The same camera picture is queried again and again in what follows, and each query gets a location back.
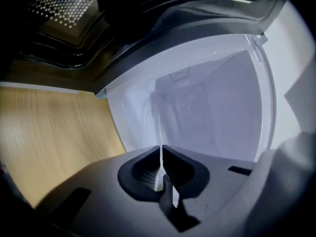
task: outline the black slot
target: black slot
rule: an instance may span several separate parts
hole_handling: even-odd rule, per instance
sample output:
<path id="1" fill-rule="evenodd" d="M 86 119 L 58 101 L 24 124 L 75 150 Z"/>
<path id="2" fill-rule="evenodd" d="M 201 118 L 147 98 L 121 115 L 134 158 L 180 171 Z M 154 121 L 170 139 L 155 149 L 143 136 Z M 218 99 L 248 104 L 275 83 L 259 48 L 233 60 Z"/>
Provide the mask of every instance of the black slot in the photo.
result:
<path id="1" fill-rule="evenodd" d="M 241 168 L 241 167 L 236 167 L 236 166 L 231 166 L 228 168 L 229 171 L 241 174 L 241 175 L 245 175 L 245 176 L 249 176 L 251 174 L 251 169 L 246 169 L 246 168 Z"/>
<path id="2" fill-rule="evenodd" d="M 84 188 L 75 189 L 50 215 L 55 225 L 67 229 L 89 197 L 91 191 Z"/>

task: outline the metal mesh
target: metal mesh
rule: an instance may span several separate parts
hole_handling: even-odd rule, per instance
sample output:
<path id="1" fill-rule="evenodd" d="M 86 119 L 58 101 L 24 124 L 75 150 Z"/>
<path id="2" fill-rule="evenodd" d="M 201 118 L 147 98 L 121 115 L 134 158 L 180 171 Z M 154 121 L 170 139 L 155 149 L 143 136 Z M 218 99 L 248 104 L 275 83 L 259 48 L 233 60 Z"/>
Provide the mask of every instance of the metal mesh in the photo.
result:
<path id="1" fill-rule="evenodd" d="M 72 28 L 91 6 L 93 0 L 33 0 L 27 10 L 52 23 Z"/>

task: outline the washing machine door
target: washing machine door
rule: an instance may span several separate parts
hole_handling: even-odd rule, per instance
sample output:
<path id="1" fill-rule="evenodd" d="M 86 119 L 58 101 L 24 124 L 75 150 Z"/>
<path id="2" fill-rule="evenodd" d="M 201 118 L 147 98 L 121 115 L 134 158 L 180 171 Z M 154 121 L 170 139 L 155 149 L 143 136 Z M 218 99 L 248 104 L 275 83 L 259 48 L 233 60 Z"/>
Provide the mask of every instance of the washing machine door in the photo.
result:
<path id="1" fill-rule="evenodd" d="M 8 15 L 8 68 L 2 80 L 92 92 L 99 92 L 142 60 L 180 43 L 227 33 L 260 35 L 283 3 L 16 1 Z"/>

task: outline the wooden surface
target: wooden surface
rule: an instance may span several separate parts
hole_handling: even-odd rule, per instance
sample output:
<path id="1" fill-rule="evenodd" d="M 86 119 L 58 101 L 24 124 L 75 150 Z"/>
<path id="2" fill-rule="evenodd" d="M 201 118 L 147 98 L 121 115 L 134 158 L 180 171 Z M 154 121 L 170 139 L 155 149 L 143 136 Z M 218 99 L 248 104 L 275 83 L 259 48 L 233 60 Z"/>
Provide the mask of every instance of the wooden surface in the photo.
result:
<path id="1" fill-rule="evenodd" d="M 0 159 L 33 206 L 86 165 L 122 153 L 106 99 L 0 88 Z"/>

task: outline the wooden floor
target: wooden floor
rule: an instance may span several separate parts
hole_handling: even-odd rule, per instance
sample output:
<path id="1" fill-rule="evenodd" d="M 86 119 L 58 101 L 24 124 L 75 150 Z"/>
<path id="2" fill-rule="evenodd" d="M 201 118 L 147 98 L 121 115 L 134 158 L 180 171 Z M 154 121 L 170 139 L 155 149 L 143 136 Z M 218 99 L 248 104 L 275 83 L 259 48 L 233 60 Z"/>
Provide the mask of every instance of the wooden floor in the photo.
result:
<path id="1" fill-rule="evenodd" d="M 0 159 L 33 206 L 86 165 L 122 153 L 106 99 L 0 88 Z"/>

